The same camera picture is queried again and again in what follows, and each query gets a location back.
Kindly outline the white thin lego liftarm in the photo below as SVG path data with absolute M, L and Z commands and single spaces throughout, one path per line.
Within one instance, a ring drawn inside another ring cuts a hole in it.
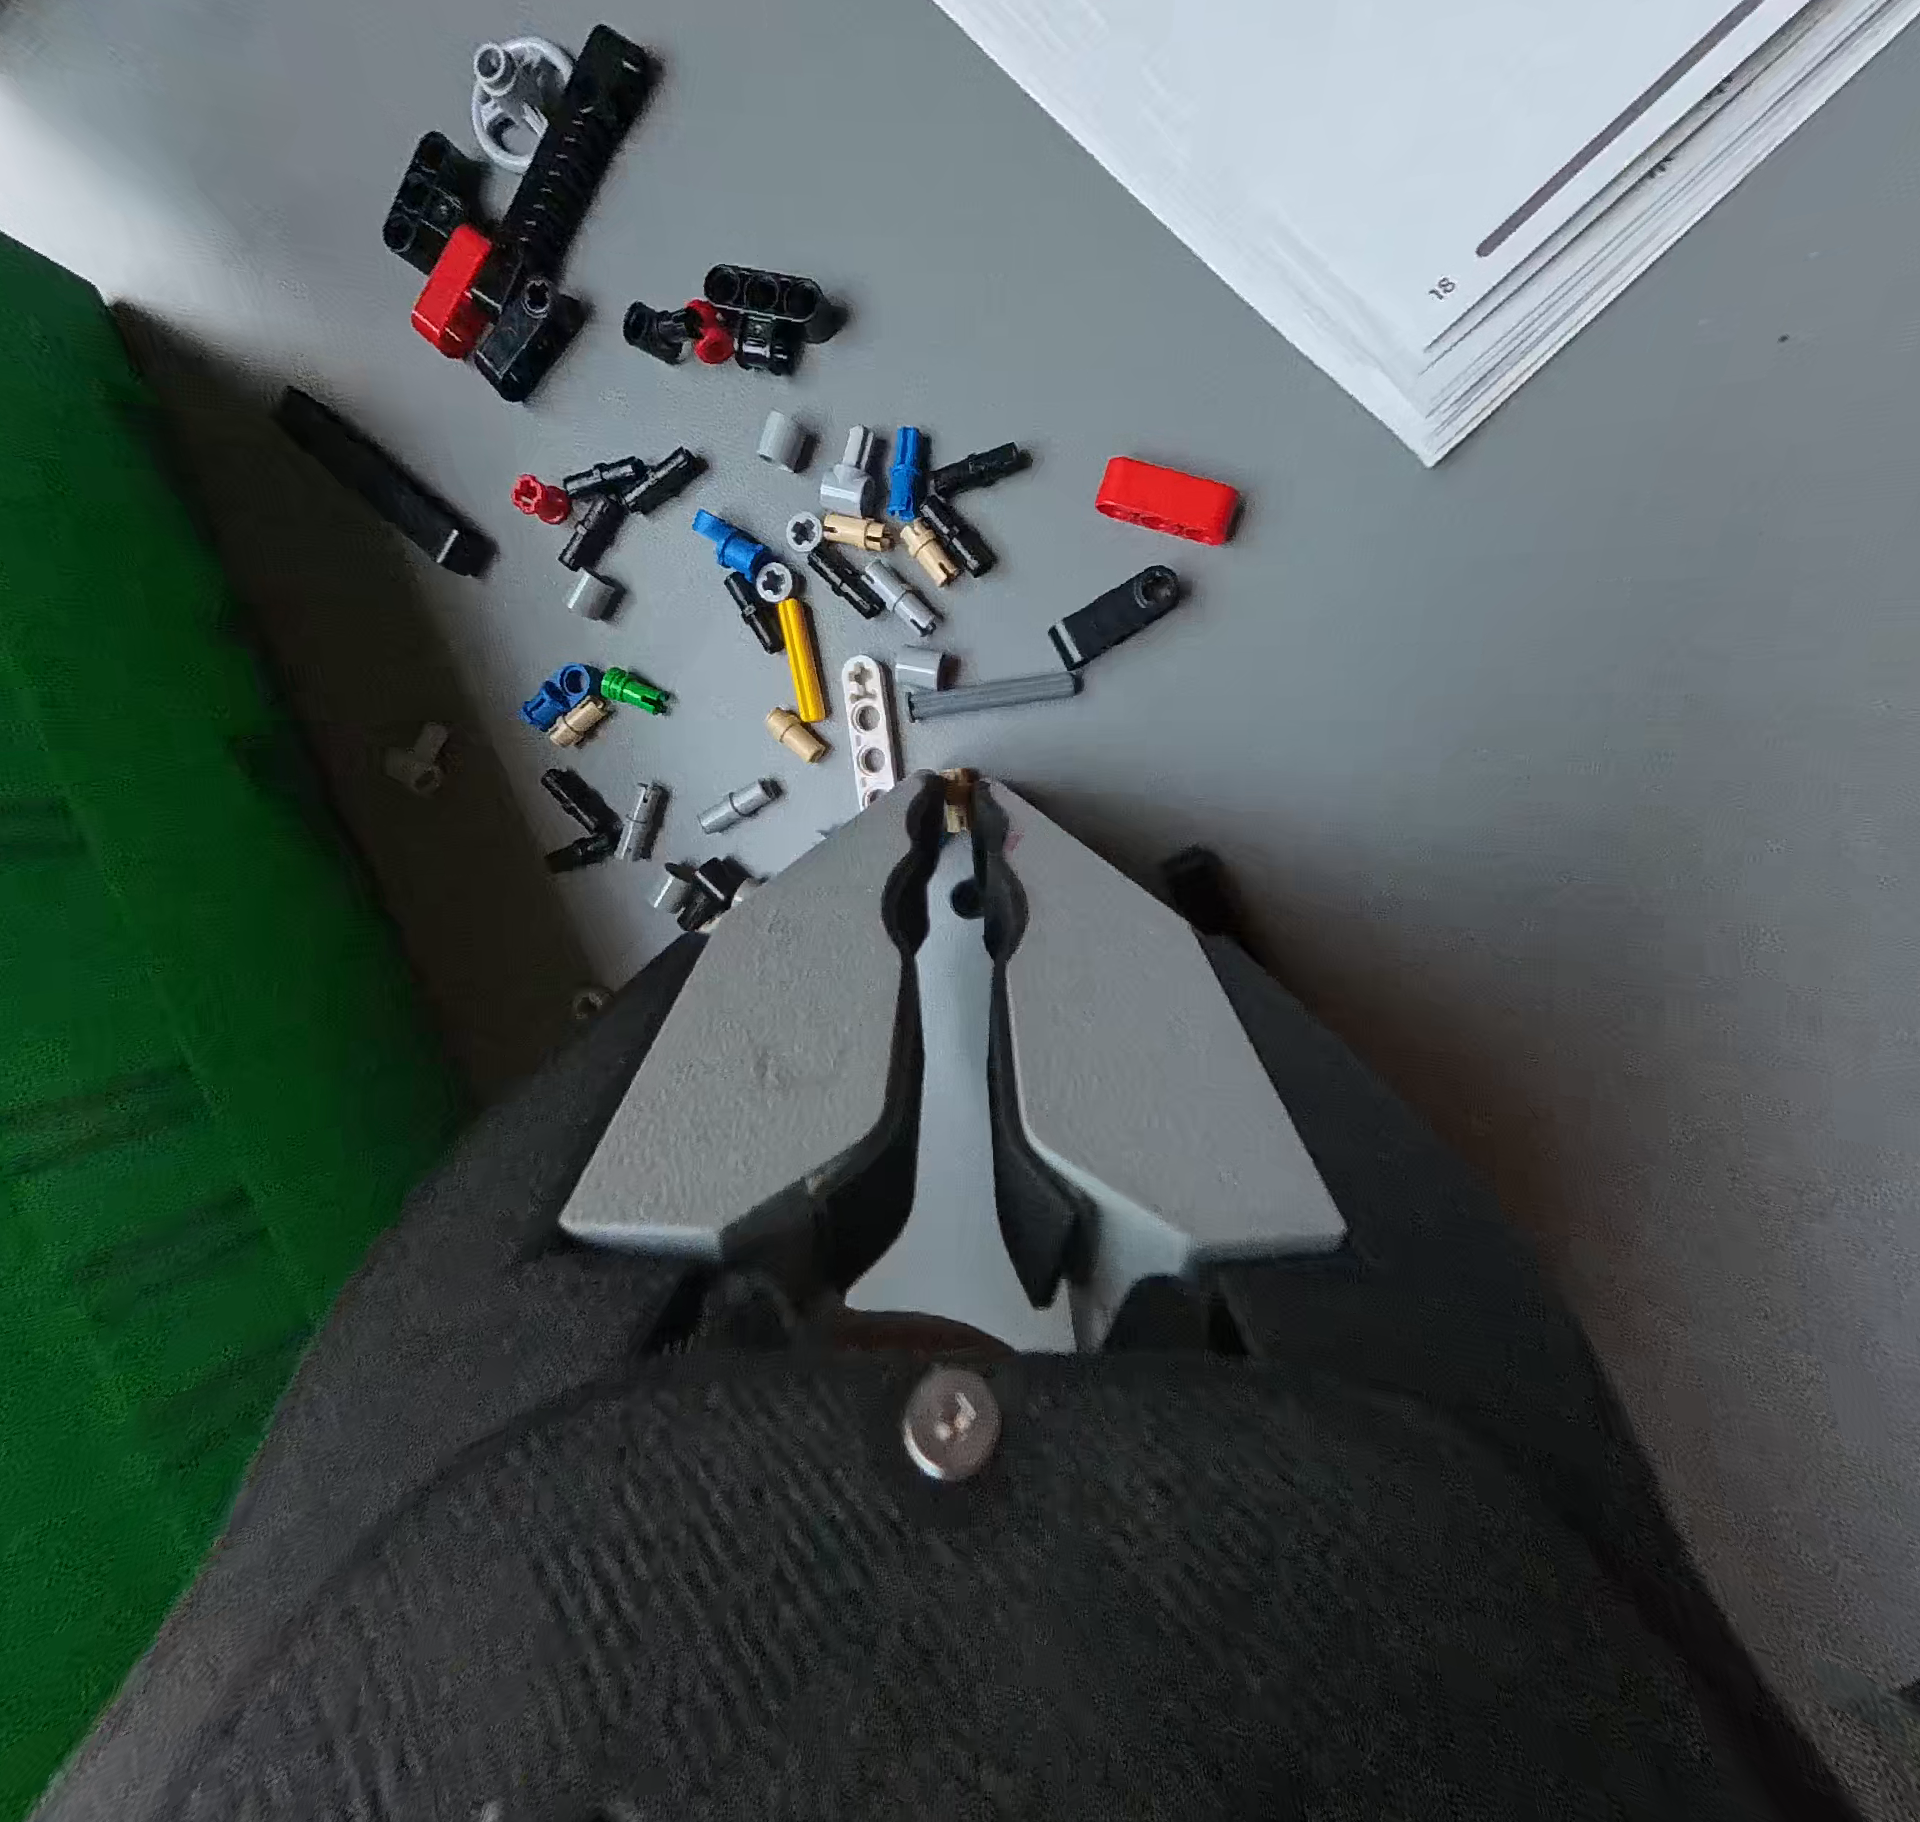
M 865 810 L 892 794 L 902 774 L 892 674 L 874 656 L 851 656 L 839 669 L 839 690 L 855 808 Z

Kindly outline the scatter of small lego pins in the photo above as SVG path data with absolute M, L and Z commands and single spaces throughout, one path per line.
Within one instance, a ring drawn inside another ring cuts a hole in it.
M 896 486 L 913 489 L 904 501 L 892 505 L 886 522 L 868 522 L 838 515 L 796 515 L 787 528 L 791 551 L 814 561 L 821 578 L 863 613 L 881 613 L 888 603 L 883 595 L 878 557 L 896 544 L 909 517 L 917 510 L 931 515 L 937 494 L 974 492 L 1001 482 L 1033 464 L 1020 445 L 998 445 L 974 450 L 958 462 L 937 467 L 927 476 L 913 476 L 909 464 L 917 456 L 919 433 L 902 430 L 896 442 Z M 628 517 L 670 501 L 705 469 L 705 462 L 688 448 L 676 448 L 658 466 L 626 456 L 566 476 L 545 485 L 534 475 L 521 475 L 510 492 L 512 507 L 545 526 L 569 526 L 569 538 L 560 551 L 560 566 L 574 575 L 569 597 L 574 612 L 588 618 L 607 618 L 617 606 L 618 588 L 597 573 L 597 561 L 615 540 Z M 770 547 L 759 542 L 737 524 L 700 509 L 689 522 L 697 537 L 706 538 L 724 575 L 724 588 L 738 618 L 757 642 L 770 654 L 783 656 L 775 605 L 789 597 L 804 597 L 793 569 Z M 660 716 L 668 708 L 668 694 L 640 680 L 635 674 L 599 669 L 584 663 L 567 663 L 549 676 L 521 705 L 521 718 L 556 748 L 579 746 L 611 716 L 617 705 L 633 705 Z M 817 726 L 805 726 L 794 705 L 773 710 L 767 716 L 769 733 L 805 761 L 826 754 Z M 569 814 L 584 834 L 567 849 L 545 857 L 549 868 L 566 872 L 584 868 L 611 854 L 647 856 L 653 828 L 660 822 L 660 804 L 644 796 L 633 814 L 615 817 L 586 789 L 569 798 Z

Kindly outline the green plastic bin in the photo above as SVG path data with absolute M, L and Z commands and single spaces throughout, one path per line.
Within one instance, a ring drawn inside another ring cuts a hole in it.
M 192 1580 L 459 1124 L 106 303 L 1 252 L 1 1800 Z

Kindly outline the black and red lego assembly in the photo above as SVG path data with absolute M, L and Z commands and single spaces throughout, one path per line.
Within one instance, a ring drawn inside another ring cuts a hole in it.
M 519 173 L 419 135 L 380 222 L 380 244 L 422 276 L 410 325 L 502 402 L 536 395 L 581 334 L 563 268 L 653 81 L 647 52 L 595 26 L 571 52 L 558 116 Z

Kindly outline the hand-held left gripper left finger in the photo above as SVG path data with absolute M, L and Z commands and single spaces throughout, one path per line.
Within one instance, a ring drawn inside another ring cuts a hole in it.
M 939 859 L 917 773 L 702 937 L 563 1204 L 566 1234 L 838 1298 L 914 1204 L 914 958 Z

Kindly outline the black lego beam with pins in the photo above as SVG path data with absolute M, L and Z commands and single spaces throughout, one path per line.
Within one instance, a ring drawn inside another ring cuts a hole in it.
M 633 300 L 618 334 L 668 366 L 693 361 L 791 376 L 805 350 L 830 341 L 845 322 L 845 310 L 811 280 L 718 263 L 706 271 L 700 295 L 682 306 Z

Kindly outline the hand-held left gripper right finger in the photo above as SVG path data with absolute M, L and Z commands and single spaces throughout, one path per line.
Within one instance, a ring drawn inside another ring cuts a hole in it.
M 993 1204 L 1023 1298 L 1097 1351 L 1151 1280 L 1335 1256 L 1348 1224 L 1196 929 L 972 782 Z

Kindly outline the folded lego instruction booklet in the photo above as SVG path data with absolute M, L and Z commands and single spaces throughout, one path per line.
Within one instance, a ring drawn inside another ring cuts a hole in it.
M 1424 466 L 1917 0 L 931 0 Z

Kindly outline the yellow lego axle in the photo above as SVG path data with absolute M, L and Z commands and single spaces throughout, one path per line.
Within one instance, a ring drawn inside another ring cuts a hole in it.
M 805 726 L 830 716 L 811 613 L 804 599 L 789 597 L 775 605 L 780 644 L 789 666 L 794 715 Z

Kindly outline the dark grey lego axle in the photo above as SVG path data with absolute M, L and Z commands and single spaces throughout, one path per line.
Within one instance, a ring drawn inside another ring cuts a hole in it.
M 1081 676 L 1060 671 L 959 686 L 910 686 L 905 715 L 914 725 L 929 725 L 997 710 L 1059 703 L 1080 692 Z

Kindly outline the black lego axle connector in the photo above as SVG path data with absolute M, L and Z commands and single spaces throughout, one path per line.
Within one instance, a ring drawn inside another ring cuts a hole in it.
M 1133 642 L 1183 601 L 1183 582 L 1152 564 L 1048 626 L 1048 642 L 1068 674 Z

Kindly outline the light grey round lego piece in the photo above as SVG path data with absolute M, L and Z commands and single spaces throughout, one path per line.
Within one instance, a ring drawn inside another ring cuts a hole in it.
M 558 116 L 574 58 L 537 35 L 479 43 L 470 54 L 469 123 L 488 162 L 522 173 Z

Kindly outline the red lego beam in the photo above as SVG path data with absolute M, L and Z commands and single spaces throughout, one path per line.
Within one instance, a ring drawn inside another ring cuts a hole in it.
M 1152 534 L 1220 547 L 1232 540 L 1240 492 L 1187 469 L 1111 456 L 1094 486 L 1094 513 Z

